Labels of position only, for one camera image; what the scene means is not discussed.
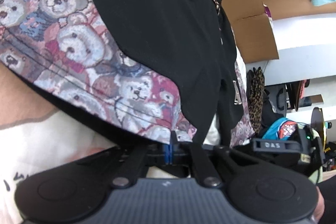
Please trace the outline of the person's right hand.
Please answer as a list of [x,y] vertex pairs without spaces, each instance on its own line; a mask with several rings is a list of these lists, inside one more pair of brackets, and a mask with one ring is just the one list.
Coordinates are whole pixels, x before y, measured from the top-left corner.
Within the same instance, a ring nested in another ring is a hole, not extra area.
[[312,215],[312,220],[314,221],[314,223],[319,223],[325,211],[325,200],[322,196],[319,187],[317,187],[317,193],[318,193],[318,202]]

